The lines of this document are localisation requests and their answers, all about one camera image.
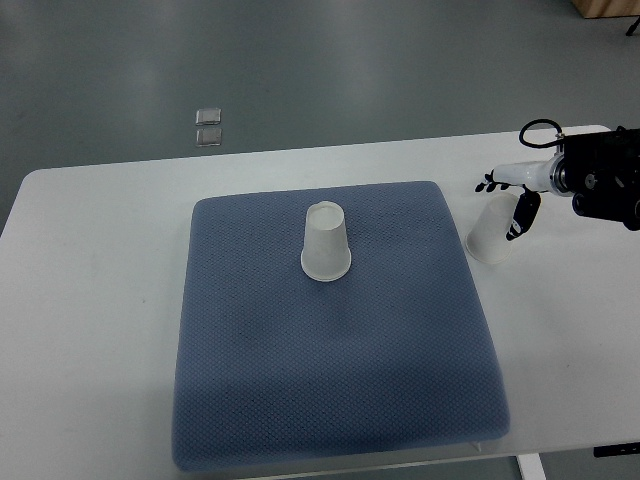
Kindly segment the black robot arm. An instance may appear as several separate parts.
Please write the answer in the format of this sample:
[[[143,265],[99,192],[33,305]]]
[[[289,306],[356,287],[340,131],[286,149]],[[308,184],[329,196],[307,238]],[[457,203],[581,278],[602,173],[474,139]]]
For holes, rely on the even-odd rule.
[[[552,193],[572,199],[575,214],[618,222],[630,231],[639,229],[639,131],[622,126],[613,131],[566,134],[551,119],[535,119],[519,134],[521,145],[552,148],[546,162],[526,162],[495,167],[476,186],[491,193],[519,187],[506,239],[528,232],[541,205],[541,195]]]

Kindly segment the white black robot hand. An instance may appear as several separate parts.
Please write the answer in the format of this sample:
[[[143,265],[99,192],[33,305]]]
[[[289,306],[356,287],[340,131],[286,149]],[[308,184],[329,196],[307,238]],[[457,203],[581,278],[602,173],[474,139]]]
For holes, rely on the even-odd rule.
[[[491,193],[505,191],[511,186],[523,186],[530,191],[523,192],[516,203],[513,217],[505,238],[513,241],[527,233],[532,227],[541,204],[538,192],[562,195],[563,190],[556,180],[558,160],[533,161],[505,164],[484,174],[484,181],[475,187],[475,192]]]

